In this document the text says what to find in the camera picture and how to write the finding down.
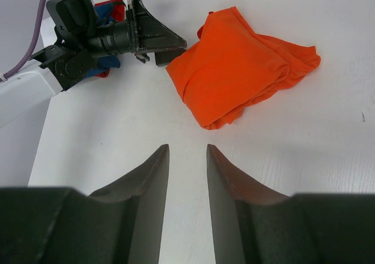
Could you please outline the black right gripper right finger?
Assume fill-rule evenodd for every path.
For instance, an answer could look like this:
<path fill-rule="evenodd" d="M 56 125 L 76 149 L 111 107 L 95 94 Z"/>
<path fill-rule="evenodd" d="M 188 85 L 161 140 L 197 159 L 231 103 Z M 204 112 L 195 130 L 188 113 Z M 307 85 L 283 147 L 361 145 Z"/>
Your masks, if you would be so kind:
<path fill-rule="evenodd" d="M 217 263 L 261 263 L 249 205 L 272 205 L 288 196 L 236 167 L 213 144 L 207 145 L 207 183 Z"/>

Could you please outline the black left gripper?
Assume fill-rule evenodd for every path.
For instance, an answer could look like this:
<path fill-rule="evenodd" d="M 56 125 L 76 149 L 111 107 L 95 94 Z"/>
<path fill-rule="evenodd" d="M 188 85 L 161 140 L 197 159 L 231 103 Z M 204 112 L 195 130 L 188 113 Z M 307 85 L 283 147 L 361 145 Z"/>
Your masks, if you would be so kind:
<path fill-rule="evenodd" d="M 185 53 L 187 41 L 150 14 L 142 0 L 129 0 L 126 20 L 131 30 L 131 52 L 140 62 L 150 61 L 147 53 L 155 52 L 155 63 L 160 67 Z"/>

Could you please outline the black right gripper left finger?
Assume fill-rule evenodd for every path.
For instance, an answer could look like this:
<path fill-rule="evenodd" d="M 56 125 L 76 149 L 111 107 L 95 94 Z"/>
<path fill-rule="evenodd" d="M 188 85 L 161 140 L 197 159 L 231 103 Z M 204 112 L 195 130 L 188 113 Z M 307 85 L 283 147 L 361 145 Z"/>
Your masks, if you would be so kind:
<path fill-rule="evenodd" d="M 158 263 L 166 192 L 169 145 L 161 145 L 144 163 L 90 196 L 125 208 L 118 226 L 114 263 Z"/>

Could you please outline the orange t-shirt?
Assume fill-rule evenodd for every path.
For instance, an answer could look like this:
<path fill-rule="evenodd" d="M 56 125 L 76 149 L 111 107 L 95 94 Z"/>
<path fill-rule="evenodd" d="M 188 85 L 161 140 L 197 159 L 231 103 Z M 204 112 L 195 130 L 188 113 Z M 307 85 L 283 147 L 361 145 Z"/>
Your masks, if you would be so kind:
<path fill-rule="evenodd" d="M 246 107 L 294 87 L 321 62 L 314 46 L 255 33 L 235 6 L 210 12 L 197 37 L 166 71 L 206 130 L 231 124 Z"/>

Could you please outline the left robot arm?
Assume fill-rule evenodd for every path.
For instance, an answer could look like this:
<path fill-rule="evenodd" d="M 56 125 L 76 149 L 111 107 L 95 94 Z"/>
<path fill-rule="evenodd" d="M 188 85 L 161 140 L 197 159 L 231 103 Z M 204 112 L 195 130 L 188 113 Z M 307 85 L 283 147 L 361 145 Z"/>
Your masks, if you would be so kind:
<path fill-rule="evenodd" d="M 40 51 L 32 42 L 23 59 L 1 75 L 2 126 L 82 81 L 101 57 L 132 53 L 147 62 L 153 53 L 164 66 L 185 52 L 184 38 L 153 17 L 142 0 L 120 0 L 120 5 L 125 19 L 106 22 L 98 20 L 91 0 L 40 0 L 33 38 L 47 10 L 57 39 Z"/>

